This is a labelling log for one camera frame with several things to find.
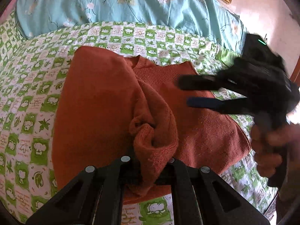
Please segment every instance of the finger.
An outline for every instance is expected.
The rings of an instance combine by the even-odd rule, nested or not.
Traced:
[[[281,155],[270,153],[270,154],[256,154],[254,160],[257,162],[259,166],[262,167],[279,167],[282,163]]]
[[[260,140],[261,139],[261,133],[260,133],[260,130],[258,129],[257,125],[253,125],[250,135],[251,135],[252,140]]]
[[[264,144],[257,140],[251,141],[251,147],[255,151],[256,154],[262,154],[264,151]]]
[[[220,86],[215,83],[214,77],[200,75],[181,75],[177,80],[177,86],[179,87],[179,89],[185,91],[213,91],[220,88]]]
[[[271,146],[284,146],[287,143],[298,141],[300,138],[300,125],[291,124],[267,134],[266,140]]]
[[[262,177],[270,178],[276,173],[275,168],[264,168],[262,166],[257,166],[256,169]]]

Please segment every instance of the cartoon print pattern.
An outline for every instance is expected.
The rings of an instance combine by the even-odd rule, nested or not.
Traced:
[[[99,22],[24,41],[12,13],[0,26],[0,200],[23,223],[57,192],[51,160],[54,117],[72,58],[82,45],[106,48],[124,56],[142,55],[160,66],[191,61],[201,74],[214,74],[224,68],[215,59],[219,45],[180,29]],[[240,97],[226,90],[214,94],[220,99]],[[232,117],[249,136],[252,119]],[[222,177],[264,211],[276,191],[266,187],[254,163],[250,154]],[[151,214],[159,213],[157,224],[164,221],[162,217],[171,224],[170,197],[158,198],[146,206],[136,204],[137,210],[132,214],[141,214],[136,216],[136,223],[155,224],[157,216]]]

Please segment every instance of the metal screw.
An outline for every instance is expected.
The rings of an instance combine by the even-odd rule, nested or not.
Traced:
[[[209,173],[209,172],[210,172],[210,168],[207,167],[207,166],[201,167],[200,170],[201,170],[201,172],[203,172],[203,173]]]
[[[173,163],[175,160],[173,157],[171,157],[171,159],[168,161],[168,163]]]
[[[129,156],[122,156],[121,157],[121,161],[122,162],[129,162],[130,161],[130,157]]]
[[[95,167],[93,167],[93,166],[87,166],[87,167],[85,168],[85,171],[86,171],[87,173],[92,173],[93,171],[95,171]]]

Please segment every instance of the towel fold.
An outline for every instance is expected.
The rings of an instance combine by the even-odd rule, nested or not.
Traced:
[[[124,203],[170,193],[153,183],[171,157],[221,173],[250,151],[244,132],[227,115],[186,106],[181,74],[196,74],[190,62],[156,66],[141,56],[80,47],[72,60],[56,113],[52,161],[58,188],[86,166],[103,167],[133,146],[143,182],[126,187]]]

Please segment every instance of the green led light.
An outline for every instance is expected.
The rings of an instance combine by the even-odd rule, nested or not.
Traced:
[[[264,44],[264,45],[267,45],[266,43],[264,43],[262,40],[258,40],[259,42],[261,42],[262,44]]]

